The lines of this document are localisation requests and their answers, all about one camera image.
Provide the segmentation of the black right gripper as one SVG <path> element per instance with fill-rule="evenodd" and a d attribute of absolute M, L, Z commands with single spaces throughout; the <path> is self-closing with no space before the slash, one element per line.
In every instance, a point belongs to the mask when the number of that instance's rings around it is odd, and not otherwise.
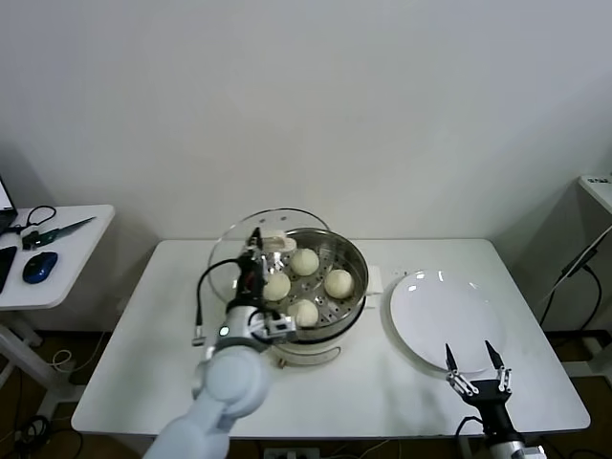
<path fill-rule="evenodd" d="M 485 345 L 492 366 L 496 371 L 496 380 L 478 380 L 470 382 L 459 371 L 457 362 L 449 347 L 446 349 L 446 380 L 460 396 L 468 396 L 466 403 L 477 409 L 483 423 L 484 432 L 491 438 L 510 438 L 513 435 L 513 424 L 506 409 L 510 398 L 512 369 L 508 368 L 501 355 L 486 340 Z"/>

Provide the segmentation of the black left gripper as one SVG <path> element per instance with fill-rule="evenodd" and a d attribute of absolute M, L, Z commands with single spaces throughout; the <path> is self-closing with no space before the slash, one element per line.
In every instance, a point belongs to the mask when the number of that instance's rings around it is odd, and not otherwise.
<path fill-rule="evenodd" d="M 265 286 L 265 268 L 261 253 L 263 239 L 261 229 L 255 228 L 248 237 L 244 253 L 238 261 L 240 274 L 236 287 L 236 305 L 262 308 Z M 263 258 L 267 273 L 283 273 L 286 268 L 287 254 L 284 251 L 264 251 Z"/>

